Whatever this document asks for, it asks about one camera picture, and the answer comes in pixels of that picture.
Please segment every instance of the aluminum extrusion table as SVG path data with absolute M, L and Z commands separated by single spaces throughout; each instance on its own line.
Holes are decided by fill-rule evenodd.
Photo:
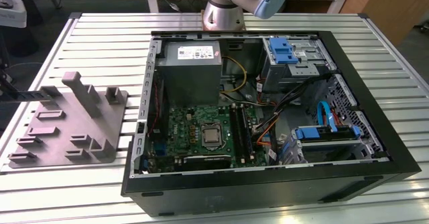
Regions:
M 135 131 L 150 32 L 201 30 L 199 14 L 83 14 L 67 21 L 31 86 L 62 90 L 66 71 L 98 89 L 119 86 L 130 98 L 117 160 L 91 166 L 12 169 L 7 155 L 39 103 L 22 103 L 0 140 L 0 223 L 387 223 L 429 220 L 429 86 L 369 19 L 358 15 L 245 16 L 249 30 L 328 30 L 420 163 L 423 172 L 348 202 L 151 218 L 121 196 L 129 141 Z

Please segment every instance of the floor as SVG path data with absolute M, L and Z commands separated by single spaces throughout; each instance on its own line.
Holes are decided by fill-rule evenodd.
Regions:
M 191 9 L 201 9 L 202 5 L 198 1 L 190 3 L 183 0 L 171 1 L 183 12 L 193 12 Z M 71 12 L 87 13 L 147 13 L 149 5 L 145 0 L 114 0 L 114 1 L 63 1 L 63 8 L 55 9 L 51 1 L 36 1 L 39 11 L 43 16 L 44 23 L 31 27 L 34 37 L 39 44 L 39 50 L 28 57 L 11 56 L 12 68 L 8 70 L 11 77 L 15 78 L 16 88 L 27 90 L 39 68 L 50 53 L 58 35 L 62 32 L 64 23 Z M 161 12 L 175 12 L 165 1 L 159 1 Z M 411 31 L 407 39 L 397 48 L 408 59 L 409 63 L 421 74 L 427 82 L 429 82 L 429 33 L 423 34 L 416 28 Z M 0 134 L 8 126 L 8 122 L 14 116 L 18 104 L 0 104 Z

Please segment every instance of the yellow wire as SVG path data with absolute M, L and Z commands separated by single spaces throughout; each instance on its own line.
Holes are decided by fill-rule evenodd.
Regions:
M 230 59 L 241 67 L 241 69 L 244 71 L 244 74 L 245 74 L 244 83 L 237 88 L 234 88 L 232 90 L 221 91 L 221 93 L 236 92 L 237 90 L 240 90 L 246 85 L 246 81 L 248 81 L 246 69 L 244 68 L 242 64 L 233 57 L 223 56 L 222 58 Z

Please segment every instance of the motherboard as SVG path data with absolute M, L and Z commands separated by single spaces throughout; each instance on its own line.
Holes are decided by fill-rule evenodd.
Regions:
M 157 168 L 162 172 L 177 171 L 186 161 L 195 161 L 201 169 L 207 168 L 202 162 L 219 162 L 221 166 L 227 164 L 226 168 L 266 166 L 265 149 L 253 148 L 252 135 L 245 139 L 245 132 L 250 133 L 257 123 L 253 106 L 171 108 L 167 141 L 154 143 Z

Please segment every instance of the ram slot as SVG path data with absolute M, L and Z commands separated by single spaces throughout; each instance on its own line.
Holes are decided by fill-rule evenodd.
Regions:
M 240 123 L 241 123 L 241 131 L 242 131 L 242 146 L 245 149 L 245 157 L 246 159 L 253 159 L 253 142 L 252 142 L 252 132 L 248 124 L 248 117 L 246 117 L 246 109 L 244 106 L 238 107 L 238 114 L 240 114 Z
M 240 112 L 238 108 L 233 105 L 230 107 L 230 124 L 233 132 L 233 141 L 234 141 L 234 152 L 236 159 L 238 163 L 245 163 L 245 149 L 244 149 L 244 136 L 241 131 L 241 122 L 240 122 Z

